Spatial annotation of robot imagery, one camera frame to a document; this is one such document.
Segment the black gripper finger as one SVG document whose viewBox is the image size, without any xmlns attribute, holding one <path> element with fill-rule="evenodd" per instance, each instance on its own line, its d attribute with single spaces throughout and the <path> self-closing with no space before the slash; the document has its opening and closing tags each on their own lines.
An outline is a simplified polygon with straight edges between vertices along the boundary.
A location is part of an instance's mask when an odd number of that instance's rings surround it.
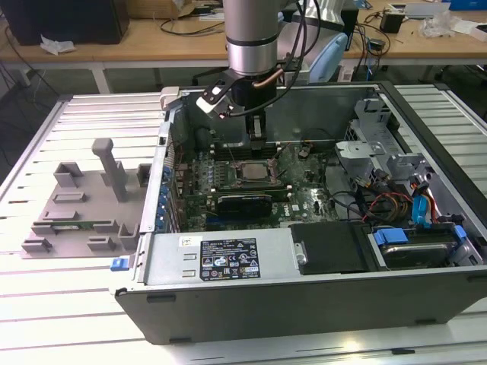
<svg viewBox="0 0 487 365">
<path fill-rule="evenodd" d="M 266 144 L 266 114 L 254 113 L 245 117 L 246 131 L 253 155 L 259 154 Z"/>
</svg>

